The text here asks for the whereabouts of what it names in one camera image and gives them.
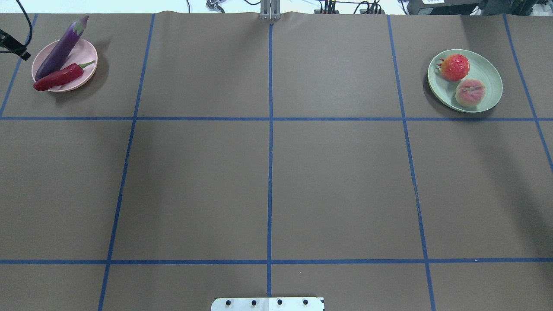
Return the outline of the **red yellow pomegranate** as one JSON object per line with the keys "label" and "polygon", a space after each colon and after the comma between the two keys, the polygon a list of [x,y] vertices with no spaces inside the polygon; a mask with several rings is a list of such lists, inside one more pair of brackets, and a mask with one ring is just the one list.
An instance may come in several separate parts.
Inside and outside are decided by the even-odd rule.
{"label": "red yellow pomegranate", "polygon": [[461,54],[448,55],[446,58],[440,58],[436,64],[436,69],[443,79],[450,82],[460,81],[470,72],[470,61]]}

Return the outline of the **yellow pink peach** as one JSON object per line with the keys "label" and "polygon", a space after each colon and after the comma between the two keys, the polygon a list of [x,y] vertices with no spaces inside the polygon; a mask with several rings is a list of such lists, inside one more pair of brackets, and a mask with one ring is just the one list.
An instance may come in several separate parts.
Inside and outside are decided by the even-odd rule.
{"label": "yellow pink peach", "polygon": [[455,90],[455,100],[465,108],[480,104],[486,94],[486,85],[479,79],[464,79]]}

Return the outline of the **red chili pepper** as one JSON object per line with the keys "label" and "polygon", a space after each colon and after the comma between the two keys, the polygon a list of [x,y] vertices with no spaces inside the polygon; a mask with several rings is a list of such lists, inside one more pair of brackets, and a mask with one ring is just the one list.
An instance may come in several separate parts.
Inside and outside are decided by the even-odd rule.
{"label": "red chili pepper", "polygon": [[61,70],[55,71],[45,77],[42,77],[41,79],[38,79],[33,84],[33,88],[36,91],[47,91],[53,87],[64,86],[67,83],[71,83],[83,76],[84,69],[94,63],[95,60],[83,64],[72,63]]}

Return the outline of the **purple eggplant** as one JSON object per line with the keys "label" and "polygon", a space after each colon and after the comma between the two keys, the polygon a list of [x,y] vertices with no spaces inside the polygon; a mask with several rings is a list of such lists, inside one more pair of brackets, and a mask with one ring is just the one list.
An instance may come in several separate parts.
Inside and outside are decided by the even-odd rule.
{"label": "purple eggplant", "polygon": [[42,79],[50,73],[58,71],[62,68],[67,60],[69,53],[73,50],[84,30],[86,29],[89,15],[83,16],[75,20],[65,31],[61,39],[45,58],[36,72],[35,79]]}

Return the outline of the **black laptop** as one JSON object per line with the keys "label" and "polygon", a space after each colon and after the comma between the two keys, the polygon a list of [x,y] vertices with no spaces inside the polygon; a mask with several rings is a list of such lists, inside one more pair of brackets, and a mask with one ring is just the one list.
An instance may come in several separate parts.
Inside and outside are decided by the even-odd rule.
{"label": "black laptop", "polygon": [[538,0],[408,0],[405,7],[409,15],[480,15],[511,14],[529,16]]}

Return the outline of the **pink plate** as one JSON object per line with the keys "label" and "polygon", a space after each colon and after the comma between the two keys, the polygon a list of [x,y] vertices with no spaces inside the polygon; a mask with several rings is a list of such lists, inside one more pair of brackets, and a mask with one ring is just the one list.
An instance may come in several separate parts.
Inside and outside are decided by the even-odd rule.
{"label": "pink plate", "polygon": [[[57,45],[57,43],[58,41],[54,41],[47,44],[34,57],[32,68],[31,68],[31,76],[34,83],[37,81],[36,73],[38,72],[39,67],[42,65],[44,60],[51,53],[51,51]],[[84,39],[79,39],[79,41],[73,47],[72,51],[69,53],[68,57],[63,62],[63,65],[61,65],[60,69],[64,69],[73,63],[77,63],[81,65],[89,62],[92,62],[92,63],[84,67],[83,74],[81,75],[81,77],[78,77],[77,79],[74,79],[73,81],[66,83],[64,85],[52,87],[48,91],[49,92],[67,92],[67,91],[76,90],[77,88],[85,85],[95,74],[95,71],[97,69],[97,65],[99,62],[99,55],[97,53],[97,50],[90,42]]]}

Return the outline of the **aluminium frame post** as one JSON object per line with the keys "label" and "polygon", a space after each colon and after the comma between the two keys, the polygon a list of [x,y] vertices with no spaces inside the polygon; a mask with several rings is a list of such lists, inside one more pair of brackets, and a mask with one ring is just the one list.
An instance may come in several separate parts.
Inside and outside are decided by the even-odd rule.
{"label": "aluminium frame post", "polygon": [[261,20],[279,20],[281,18],[280,0],[260,0],[259,2]]}

